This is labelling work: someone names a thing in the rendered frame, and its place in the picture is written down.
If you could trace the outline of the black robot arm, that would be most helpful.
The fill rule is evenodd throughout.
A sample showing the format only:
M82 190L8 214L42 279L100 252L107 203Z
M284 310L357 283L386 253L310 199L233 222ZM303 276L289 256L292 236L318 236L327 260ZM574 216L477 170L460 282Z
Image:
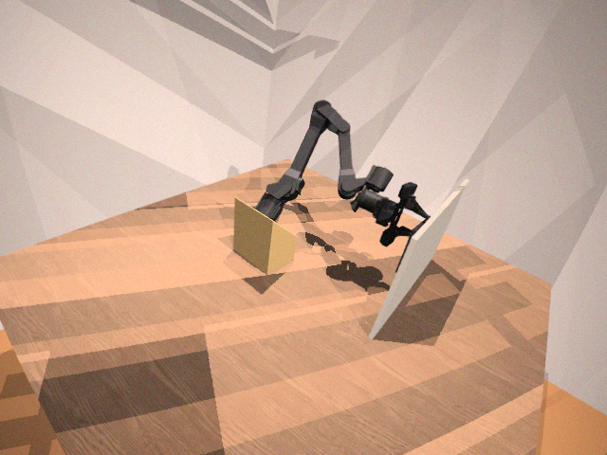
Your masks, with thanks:
M282 207L284 204L287 201L296 199L298 194L301 195L302 188L305 185L302 178L304 169L314 152L321 134L326 129L339 136L339 196L342 199L349 200L359 193L356 199L350 202L352 210L357 212L359 207L361 207L371 212L372 206L377 196L379 196L378 193L386 189L394 175L386 168L373 165L367 177L356 178L352 161L352 147L350 145L350 125L331 106L328 100L316 101L312 110L309 128L290 168L283 174L279 182L267 184L266 192L256 207L253 207L254 209L276 222L283 211ZM384 197L381 197L377 206L379 207L378 213L374 214L374 218L377 219L376 223L387 227L388 221L396 207L393 206L392 200ZM391 207L395 207L395 209L393 210Z

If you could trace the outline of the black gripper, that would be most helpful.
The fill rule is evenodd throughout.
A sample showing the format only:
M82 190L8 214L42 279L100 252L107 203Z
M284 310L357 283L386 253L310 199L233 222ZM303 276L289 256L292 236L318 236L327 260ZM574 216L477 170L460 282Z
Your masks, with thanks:
M391 207L394 212L393 215L390 217L388 223L390 222L390 225L388 228L386 228L385 230L382 231L382 234L380 236L379 242L382 246L389 246L397 236L408 236L410 237L412 230L401 226L398 227L397 223L400 219L400 216L405 209L409 209L411 211L413 211L414 213L422 216L423 218L426 219L430 219L431 216L425 211L423 210L420 205L417 203L417 201L415 200L416 196L414 196L414 193L416 191L417 185L415 183L409 182L406 183L404 185L402 185L402 188L399 191L398 197L400 198L400 201L397 203L395 201L393 201L393 206L396 207ZM379 204L381 197L384 197L382 195L377 196L371 212L373 213L373 215L375 213L378 213L379 207L377 206L377 204ZM389 198L389 197L384 197L384 198Z

